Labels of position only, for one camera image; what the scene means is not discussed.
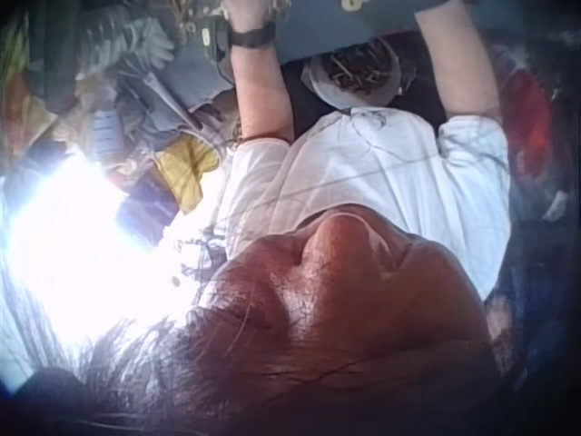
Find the blue surface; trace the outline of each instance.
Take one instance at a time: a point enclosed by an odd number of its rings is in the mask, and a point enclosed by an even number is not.
[[[282,63],[327,53],[388,33],[417,29],[405,0],[370,0],[348,13],[341,0],[293,0],[290,18],[279,25],[277,46]],[[471,6],[481,28],[520,33],[523,25],[516,0],[480,0]]]

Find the yellow cloth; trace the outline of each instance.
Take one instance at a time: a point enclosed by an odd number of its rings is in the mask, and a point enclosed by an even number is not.
[[[218,168],[218,155],[204,142],[188,134],[156,155],[157,168],[172,190],[183,213],[193,211],[203,198],[200,180]]]

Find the red object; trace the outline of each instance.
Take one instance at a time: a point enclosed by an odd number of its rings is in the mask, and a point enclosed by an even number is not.
[[[504,128],[512,174],[537,178],[549,164],[552,107],[547,93],[526,69],[519,69],[501,90]]]

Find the tools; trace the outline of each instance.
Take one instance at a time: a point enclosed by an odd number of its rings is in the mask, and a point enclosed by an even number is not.
[[[388,82],[392,73],[390,60],[386,43],[377,38],[365,45],[325,54],[322,65],[340,89],[369,95]]]

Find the wrist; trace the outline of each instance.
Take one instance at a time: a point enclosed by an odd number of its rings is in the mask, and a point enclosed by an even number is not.
[[[243,34],[262,29],[268,23],[268,16],[261,14],[230,14],[230,27],[234,32]]]

